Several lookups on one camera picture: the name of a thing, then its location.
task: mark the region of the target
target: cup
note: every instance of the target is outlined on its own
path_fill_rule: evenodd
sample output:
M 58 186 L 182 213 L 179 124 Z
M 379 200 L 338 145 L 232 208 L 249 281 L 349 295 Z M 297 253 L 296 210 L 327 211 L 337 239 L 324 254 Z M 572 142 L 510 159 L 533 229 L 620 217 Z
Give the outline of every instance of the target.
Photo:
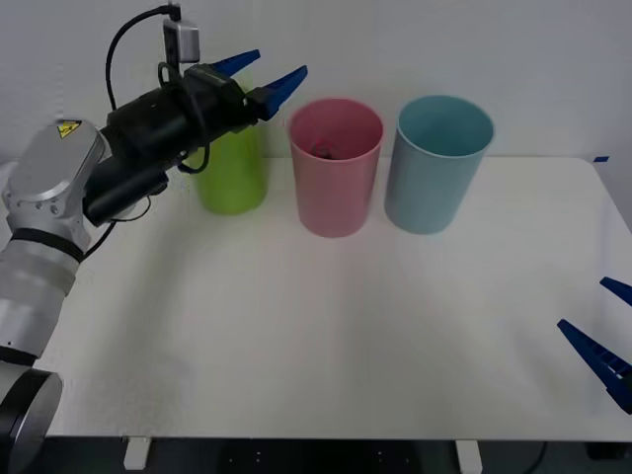
M 494 138 L 471 102 L 427 96 L 400 113 L 385 210 L 398 227 L 433 234 L 449 225 Z
M 205 209 L 216 214 L 240 214 L 262 203 L 268 191 L 266 160 L 262 156 L 259 130 L 249 126 L 239 133 L 226 133 L 210 144 L 208 167 L 194 175 L 197 195 Z M 189 158 L 201 165 L 204 149 Z
M 289 123 L 300 221 L 316 235 L 344 237 L 366 221 L 384 127 L 368 106 L 323 99 Z

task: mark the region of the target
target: warning label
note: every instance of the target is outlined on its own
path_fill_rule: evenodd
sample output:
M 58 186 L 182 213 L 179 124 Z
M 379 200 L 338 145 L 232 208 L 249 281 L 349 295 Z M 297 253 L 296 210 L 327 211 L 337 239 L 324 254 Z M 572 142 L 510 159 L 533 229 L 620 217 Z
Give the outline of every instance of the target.
M 75 131 L 77 128 L 79 128 L 79 125 L 81 124 L 81 121 L 64 121 L 62 124 L 57 126 L 57 130 L 59 130 L 59 136 L 61 138 L 65 138 L 66 136 L 68 136 L 70 133 L 72 133 L 73 131 Z

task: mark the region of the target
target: white table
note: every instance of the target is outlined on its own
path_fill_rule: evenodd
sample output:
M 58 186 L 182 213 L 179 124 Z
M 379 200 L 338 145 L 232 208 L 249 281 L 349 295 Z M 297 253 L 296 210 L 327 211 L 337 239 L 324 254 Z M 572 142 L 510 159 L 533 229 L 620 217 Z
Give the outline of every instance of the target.
M 385 161 L 366 225 L 328 240 L 273 162 L 256 211 L 206 213 L 177 177 L 82 266 L 38 363 L 65 379 L 51 435 L 632 440 L 556 328 L 632 360 L 598 284 L 632 282 L 632 236 L 589 163 L 487 158 L 417 236 L 384 214 Z

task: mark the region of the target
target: floor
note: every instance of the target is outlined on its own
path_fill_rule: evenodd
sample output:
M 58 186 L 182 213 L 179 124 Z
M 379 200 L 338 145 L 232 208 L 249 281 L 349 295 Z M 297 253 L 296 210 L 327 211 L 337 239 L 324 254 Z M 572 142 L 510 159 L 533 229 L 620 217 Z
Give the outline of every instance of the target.
M 521 474 L 540 442 L 481 442 L 485 474 Z M 29 474 L 122 474 L 126 442 L 113 438 L 50 438 Z M 300 441 L 156 439 L 147 474 L 388 472 L 458 474 L 449 441 Z M 594 461 L 583 443 L 552 442 L 535 474 L 629 474 L 632 459 Z

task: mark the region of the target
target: blue cup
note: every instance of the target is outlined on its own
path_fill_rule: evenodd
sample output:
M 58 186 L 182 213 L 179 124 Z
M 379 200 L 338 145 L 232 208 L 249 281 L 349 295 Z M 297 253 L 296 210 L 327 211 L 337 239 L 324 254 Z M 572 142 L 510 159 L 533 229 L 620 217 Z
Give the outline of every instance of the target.
M 492 120 L 471 102 L 427 96 L 408 104 L 388 176 L 389 219 L 416 234 L 447 227 L 493 138 Z

